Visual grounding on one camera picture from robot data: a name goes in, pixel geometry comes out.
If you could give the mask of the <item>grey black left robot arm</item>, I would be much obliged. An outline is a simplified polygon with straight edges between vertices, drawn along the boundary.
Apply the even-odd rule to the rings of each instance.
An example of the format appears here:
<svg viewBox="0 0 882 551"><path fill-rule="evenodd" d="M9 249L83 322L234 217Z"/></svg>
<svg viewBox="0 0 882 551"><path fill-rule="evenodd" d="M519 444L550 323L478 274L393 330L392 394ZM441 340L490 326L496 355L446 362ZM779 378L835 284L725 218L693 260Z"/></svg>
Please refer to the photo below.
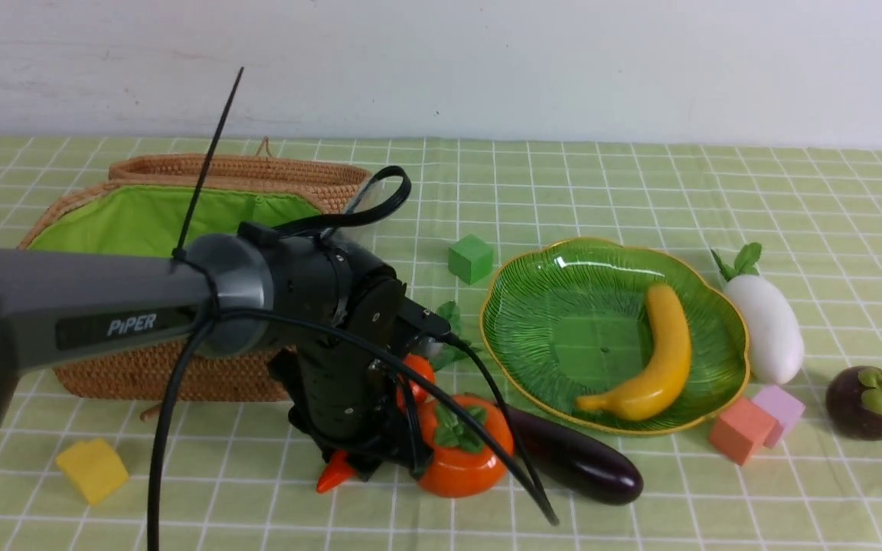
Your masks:
<svg viewBox="0 0 882 551"><path fill-rule="evenodd" d="M196 334L216 311L260 309L364 339L270 320L216 321L202 358L273 353L267 370L294 406L289 421L362 478L382 461L422 474L431 458L387 355L403 358L433 315L394 269L340 233L212 233L185 260L0 249L0 429L18 380Z"/></svg>

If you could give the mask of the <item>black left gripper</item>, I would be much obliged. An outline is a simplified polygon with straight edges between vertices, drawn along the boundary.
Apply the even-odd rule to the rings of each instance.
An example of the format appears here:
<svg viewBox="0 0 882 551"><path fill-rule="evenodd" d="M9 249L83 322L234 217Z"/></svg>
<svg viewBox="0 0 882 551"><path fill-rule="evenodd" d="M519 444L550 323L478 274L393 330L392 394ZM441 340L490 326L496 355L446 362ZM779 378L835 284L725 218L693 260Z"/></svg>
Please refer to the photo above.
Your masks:
<svg viewBox="0 0 882 551"><path fill-rule="evenodd" d="M291 425L311 437L326 463L367 481L382 464L405 468L419 479L433 458L421 435L420 385L397 376L381 360L348 343L307 343L280 351L269 375L293 405Z"/></svg>

